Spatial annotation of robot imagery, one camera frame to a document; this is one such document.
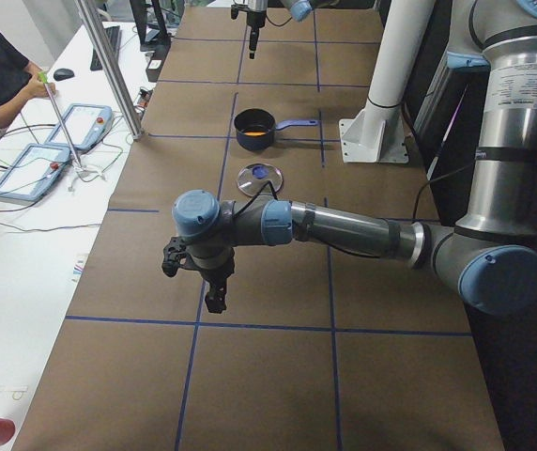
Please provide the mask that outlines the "person's hand holding stick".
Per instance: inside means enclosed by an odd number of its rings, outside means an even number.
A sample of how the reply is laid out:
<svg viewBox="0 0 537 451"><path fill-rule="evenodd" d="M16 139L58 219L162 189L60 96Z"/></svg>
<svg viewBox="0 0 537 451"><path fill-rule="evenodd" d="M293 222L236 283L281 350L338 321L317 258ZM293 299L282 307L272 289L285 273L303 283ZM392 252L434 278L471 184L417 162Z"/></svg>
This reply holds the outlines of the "person's hand holding stick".
<svg viewBox="0 0 537 451"><path fill-rule="evenodd" d="M31 98L49 98L56 94L54 83L43 83L36 78L32 78L27 87Z"/></svg>

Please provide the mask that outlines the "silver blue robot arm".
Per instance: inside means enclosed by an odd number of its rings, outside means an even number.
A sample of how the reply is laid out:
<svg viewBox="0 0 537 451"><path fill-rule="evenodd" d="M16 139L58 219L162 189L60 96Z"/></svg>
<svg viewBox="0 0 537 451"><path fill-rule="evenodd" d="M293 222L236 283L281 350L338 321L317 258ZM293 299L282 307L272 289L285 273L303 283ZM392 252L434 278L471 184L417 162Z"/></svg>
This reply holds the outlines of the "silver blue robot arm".
<svg viewBox="0 0 537 451"><path fill-rule="evenodd" d="M322 8L331 7L338 4L338 1L313 1L313 0L294 0L281 1L285 9L296 22L304 20L312 11ZM249 36L249 58L254 59L260 36L260 30L265 26L268 18L267 11L269 2L265 0L245 1L243 4L233 3L231 6L231 18L236 19L240 12L246 15L246 24L250 28Z"/></svg>
<svg viewBox="0 0 537 451"><path fill-rule="evenodd" d="M507 315L537 299L537 1L391 1L365 104L338 122L346 163L394 163L409 128L437 217L371 218L282 200L263 179L247 201L193 190L174 203L163 272L198 272L226 307L239 246L310 241L431 272L462 301Z"/></svg>

